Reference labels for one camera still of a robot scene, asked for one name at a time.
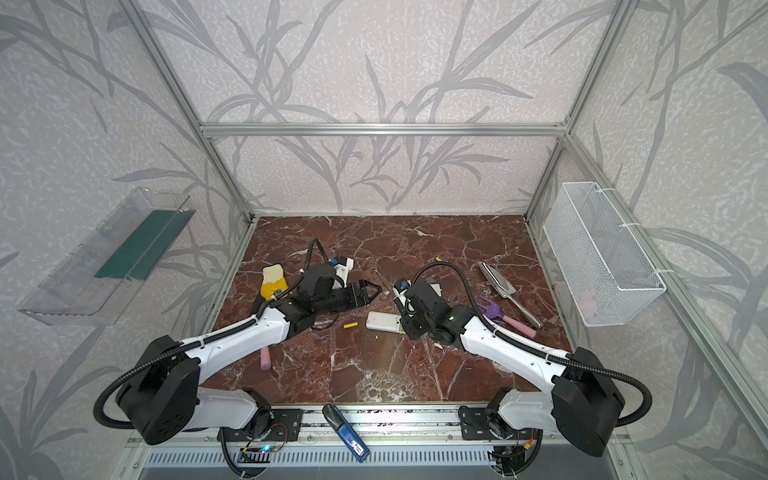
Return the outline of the white remote green buttons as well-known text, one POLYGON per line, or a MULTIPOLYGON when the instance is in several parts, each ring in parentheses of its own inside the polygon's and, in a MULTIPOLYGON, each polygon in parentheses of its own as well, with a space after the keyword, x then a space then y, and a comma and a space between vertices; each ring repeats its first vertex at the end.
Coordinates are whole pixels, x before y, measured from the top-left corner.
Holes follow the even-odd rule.
POLYGON ((398 314, 371 311, 366 319, 366 327, 369 330, 404 334, 401 325, 401 316, 398 314))

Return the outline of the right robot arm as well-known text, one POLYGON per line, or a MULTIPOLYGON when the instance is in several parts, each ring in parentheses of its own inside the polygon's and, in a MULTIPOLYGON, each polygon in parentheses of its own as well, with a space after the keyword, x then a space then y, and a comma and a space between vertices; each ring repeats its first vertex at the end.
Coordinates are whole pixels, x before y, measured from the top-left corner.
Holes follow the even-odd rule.
POLYGON ((567 352, 532 341, 490 321, 476 304, 449 305, 425 282, 396 282, 394 303, 412 339, 423 335, 510 370, 535 386, 510 389, 488 405, 508 430, 558 431, 582 452, 599 457, 615 428, 642 419, 651 409, 650 389, 638 379, 603 367, 597 356, 578 348, 567 352))

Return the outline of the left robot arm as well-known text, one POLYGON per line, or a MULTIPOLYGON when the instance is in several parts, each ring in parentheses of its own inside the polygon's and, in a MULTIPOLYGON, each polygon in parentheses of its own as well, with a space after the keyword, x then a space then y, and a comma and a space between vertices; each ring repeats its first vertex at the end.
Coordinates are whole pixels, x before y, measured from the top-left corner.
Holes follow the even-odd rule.
POLYGON ((349 266, 323 262, 305 269, 295 285, 263 301, 249 317, 176 341, 156 338, 136 365, 96 398, 100 425, 137 431, 158 445, 180 432, 224 428, 258 436, 270 406, 255 390, 217 390, 205 382, 231 364, 310 329, 321 315, 368 306, 382 291, 368 280, 349 281, 349 266))

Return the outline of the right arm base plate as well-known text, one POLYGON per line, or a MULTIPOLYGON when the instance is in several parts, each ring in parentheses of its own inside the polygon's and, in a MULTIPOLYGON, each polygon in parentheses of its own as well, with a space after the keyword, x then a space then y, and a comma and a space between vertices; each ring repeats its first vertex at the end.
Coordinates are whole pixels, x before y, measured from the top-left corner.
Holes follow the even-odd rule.
POLYGON ((461 437, 465 441, 529 441, 536 432, 531 428, 513 429, 498 413, 488 413, 485 407, 461 405, 458 417, 461 437))

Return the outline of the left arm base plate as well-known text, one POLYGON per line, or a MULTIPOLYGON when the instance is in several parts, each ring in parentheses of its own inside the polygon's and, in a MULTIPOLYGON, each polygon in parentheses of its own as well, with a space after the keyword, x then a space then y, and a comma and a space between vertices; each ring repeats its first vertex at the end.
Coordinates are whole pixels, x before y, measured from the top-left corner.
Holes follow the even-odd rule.
POLYGON ((277 408, 269 413, 258 413, 256 419, 244 429, 224 428, 217 438, 225 442, 296 442, 302 419, 303 410, 300 408, 277 408))

